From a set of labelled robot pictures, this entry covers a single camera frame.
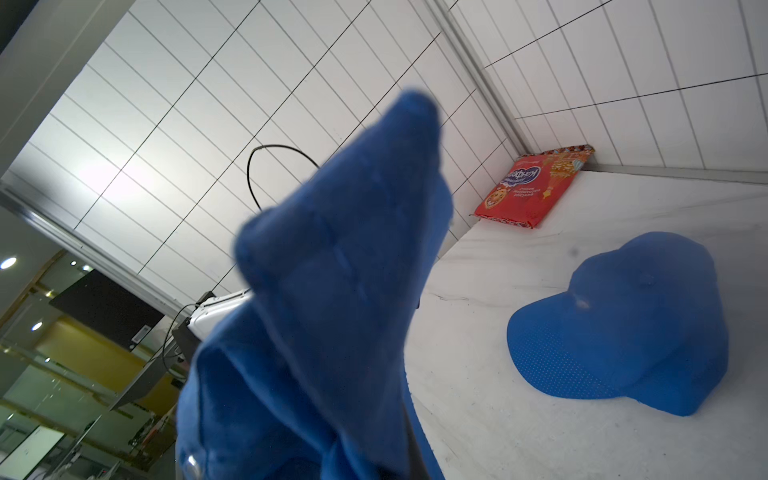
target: blue fabric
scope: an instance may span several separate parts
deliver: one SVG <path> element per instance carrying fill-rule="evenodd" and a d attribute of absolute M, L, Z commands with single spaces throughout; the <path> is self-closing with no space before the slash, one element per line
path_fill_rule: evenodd
<path fill-rule="evenodd" d="M 435 105 L 406 93 L 236 243 L 253 299 L 200 346 L 177 455 L 204 478 L 409 474 L 406 417 L 442 480 L 403 346 L 452 215 Z"/>
<path fill-rule="evenodd" d="M 674 233 L 585 260 L 566 293 L 512 316 L 507 341 L 518 371 L 544 393 L 628 396 L 675 415 L 695 413 L 728 368 L 714 262 Z"/>

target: red snack package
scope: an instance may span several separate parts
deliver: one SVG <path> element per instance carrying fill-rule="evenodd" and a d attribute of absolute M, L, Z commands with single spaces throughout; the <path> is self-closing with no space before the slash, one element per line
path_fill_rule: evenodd
<path fill-rule="evenodd" d="M 544 219 L 594 153 L 589 145 L 523 155 L 485 200 L 475 216 L 533 228 Z"/>

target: white tiled wall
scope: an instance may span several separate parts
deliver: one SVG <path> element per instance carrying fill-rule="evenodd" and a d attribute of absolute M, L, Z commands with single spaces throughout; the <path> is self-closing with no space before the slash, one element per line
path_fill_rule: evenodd
<path fill-rule="evenodd" d="M 532 147 L 599 164 L 768 170 L 765 0 L 458 0 Z"/>
<path fill-rule="evenodd" d="M 231 247 L 257 212 L 251 148 L 322 163 L 407 87 L 429 90 L 445 123 L 455 215 L 442 255 L 516 153 L 422 0 L 137 0 L 3 181 L 189 303 L 244 286 Z M 313 173 L 261 151 L 251 182 L 269 206 Z"/>

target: black cable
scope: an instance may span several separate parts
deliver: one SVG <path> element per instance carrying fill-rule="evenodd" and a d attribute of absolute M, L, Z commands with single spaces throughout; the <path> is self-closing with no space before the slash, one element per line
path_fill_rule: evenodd
<path fill-rule="evenodd" d="M 318 169 L 320 168 L 320 166 L 318 164 L 316 164 L 315 161 L 312 160 L 312 158 L 310 158 L 309 155 L 305 154 L 304 152 L 302 152 L 301 150 L 299 150 L 296 147 L 291 147 L 290 145 L 282 145 L 282 144 L 259 145 L 258 147 L 256 147 L 253 150 L 251 150 L 250 151 L 250 155 L 248 155 L 248 163 L 245 166 L 245 177 L 246 177 L 246 182 L 248 183 L 248 191 L 250 192 L 250 196 L 253 198 L 253 202 L 256 203 L 256 206 L 259 207 L 259 211 L 261 211 L 261 205 L 259 205 L 259 201 L 256 200 L 256 195 L 253 194 L 253 187 L 250 186 L 250 161 L 253 159 L 253 154 L 255 154 L 257 150 L 261 150 L 262 148 L 274 148 L 274 147 L 276 147 L 276 148 L 287 148 L 288 150 L 293 150 L 293 151 L 297 152 L 298 154 L 302 154 L 304 156 L 304 158 L 306 158 L 307 160 L 312 162 L 312 165 L 314 165 L 315 168 L 318 168 Z"/>
<path fill-rule="evenodd" d="M 170 331 L 174 328 L 174 324 L 176 323 L 176 319 L 179 318 L 179 315 L 181 315 L 181 312 L 183 312 L 185 308 L 187 308 L 188 306 L 199 306 L 199 305 L 200 305 L 199 303 L 188 303 L 187 305 L 182 306 L 181 310 L 178 311 L 178 313 L 176 314 L 174 319 L 171 320 L 170 326 L 168 327 L 168 331 L 165 333 L 165 340 L 163 340 L 163 348 L 160 350 L 160 357 L 161 357 L 161 360 L 163 361 L 163 366 L 165 367 L 165 371 L 168 372 L 168 375 L 170 375 L 170 376 L 174 376 L 174 374 L 170 372 L 170 368 L 168 368 L 168 364 L 166 363 L 165 360 L 169 359 L 171 357 L 178 356 L 178 354 L 177 355 L 171 355 L 171 356 L 165 356 L 165 346 L 168 344 L 168 339 L 170 338 Z"/>

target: blue baseball cap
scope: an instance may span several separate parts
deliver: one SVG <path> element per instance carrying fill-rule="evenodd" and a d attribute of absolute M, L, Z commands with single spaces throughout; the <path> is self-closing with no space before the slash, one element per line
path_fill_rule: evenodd
<path fill-rule="evenodd" d="M 512 315 L 507 343 L 543 393 L 626 396 L 674 415 L 694 414 L 728 369 L 714 262 L 675 233 L 646 233 L 586 259 L 567 292 Z"/>

